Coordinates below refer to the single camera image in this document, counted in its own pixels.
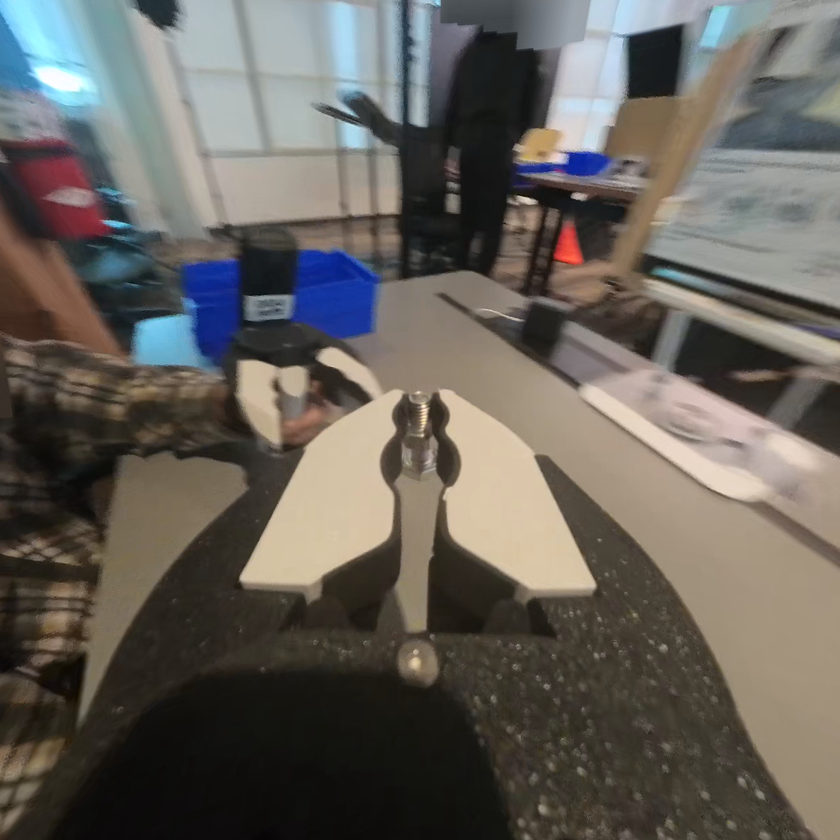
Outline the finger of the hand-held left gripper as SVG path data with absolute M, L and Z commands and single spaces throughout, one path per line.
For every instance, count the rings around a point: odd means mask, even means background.
M 282 449 L 277 369 L 259 360 L 238 360 L 235 400 L 258 445 L 279 453 Z
M 342 411 L 357 410 L 383 395 L 371 370 L 335 346 L 316 352 L 315 382 L 324 399 Z

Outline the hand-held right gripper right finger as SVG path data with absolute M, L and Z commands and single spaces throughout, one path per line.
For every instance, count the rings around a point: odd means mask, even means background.
M 531 447 L 456 392 L 437 396 L 441 443 L 455 456 L 441 535 L 468 562 L 497 574 L 521 603 L 593 595 L 593 573 Z

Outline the large blue plastic bin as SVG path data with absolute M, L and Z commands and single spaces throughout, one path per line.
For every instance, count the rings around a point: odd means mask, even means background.
M 242 324 L 238 263 L 222 259 L 183 264 L 181 282 L 184 300 L 190 302 L 196 346 L 220 366 Z M 372 333 L 380 287 L 380 277 L 351 255 L 302 250 L 292 319 L 340 340 Z

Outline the silver hex bolt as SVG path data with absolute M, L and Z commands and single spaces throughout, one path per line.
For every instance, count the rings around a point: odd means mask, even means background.
M 431 393 L 406 393 L 397 407 L 396 419 L 402 473 L 415 480 L 432 479 L 438 474 L 438 439 Z

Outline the person's left forearm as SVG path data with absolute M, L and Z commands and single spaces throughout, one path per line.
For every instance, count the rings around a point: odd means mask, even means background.
M 13 408 L 7 435 L 58 466 L 254 436 L 218 374 L 4 334 L 2 351 Z

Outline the black office chair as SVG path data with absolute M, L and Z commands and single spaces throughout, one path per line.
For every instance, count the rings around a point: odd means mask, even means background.
M 447 209 L 447 151 L 441 132 L 402 126 L 397 146 L 400 173 L 400 278 L 455 268 L 459 216 Z

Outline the black music stand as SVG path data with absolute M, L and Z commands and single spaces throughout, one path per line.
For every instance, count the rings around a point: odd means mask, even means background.
M 338 125 L 360 128 L 386 146 L 399 148 L 403 139 L 403 127 L 389 119 L 381 106 L 361 89 L 339 92 L 341 108 L 324 101 L 311 103 L 311 108 Z

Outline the black charger cube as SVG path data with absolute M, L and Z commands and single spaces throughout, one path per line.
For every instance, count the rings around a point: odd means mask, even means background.
M 548 354 L 560 340 L 564 324 L 579 306 L 572 301 L 532 297 L 523 314 L 520 341 L 534 352 Z

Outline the red fire extinguisher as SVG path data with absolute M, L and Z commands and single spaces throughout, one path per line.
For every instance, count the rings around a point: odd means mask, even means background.
M 35 212 L 38 238 L 80 243 L 109 235 L 99 194 L 71 144 L 2 140 L 1 147 L 16 185 Z

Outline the black metal pole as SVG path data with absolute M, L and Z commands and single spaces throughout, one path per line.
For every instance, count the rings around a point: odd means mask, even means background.
M 408 195 L 408 134 L 411 128 L 411 88 L 413 39 L 412 31 L 412 3 L 410 1 L 397 2 L 399 22 L 399 56 L 400 56 L 400 105 L 401 105 L 401 137 L 398 144 L 399 175 L 400 175 L 400 280 L 410 277 L 410 238 L 411 238 L 411 201 Z

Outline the orange traffic cone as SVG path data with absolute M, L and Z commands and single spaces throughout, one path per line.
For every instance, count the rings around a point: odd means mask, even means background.
M 574 220 L 563 222 L 558 242 L 554 248 L 553 260 L 563 266 L 582 266 L 585 263 Z

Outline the person's plaid shirt torso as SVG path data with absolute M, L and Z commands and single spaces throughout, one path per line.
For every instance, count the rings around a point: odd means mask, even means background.
M 101 552 L 86 488 L 2 435 L 2 838 L 72 739 Z

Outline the wooden desk with black legs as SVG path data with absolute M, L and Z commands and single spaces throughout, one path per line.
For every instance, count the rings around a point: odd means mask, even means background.
M 646 191 L 649 182 L 624 183 L 596 176 L 574 176 L 560 171 L 526 174 L 526 194 L 539 208 L 528 267 L 519 288 L 527 298 L 547 295 L 554 253 L 563 225 L 570 220 L 594 219 L 618 223 L 627 209 Z

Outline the small blue bin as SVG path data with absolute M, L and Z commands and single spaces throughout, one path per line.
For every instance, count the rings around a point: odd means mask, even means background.
M 561 171 L 570 177 L 596 177 L 606 172 L 612 162 L 609 155 L 600 152 L 571 151 L 567 153 Z

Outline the wooden board with instruction sheet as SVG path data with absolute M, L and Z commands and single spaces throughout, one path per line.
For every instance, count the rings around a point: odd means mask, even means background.
M 838 33 L 838 2 L 706 13 L 611 278 L 708 279 L 838 317 Z

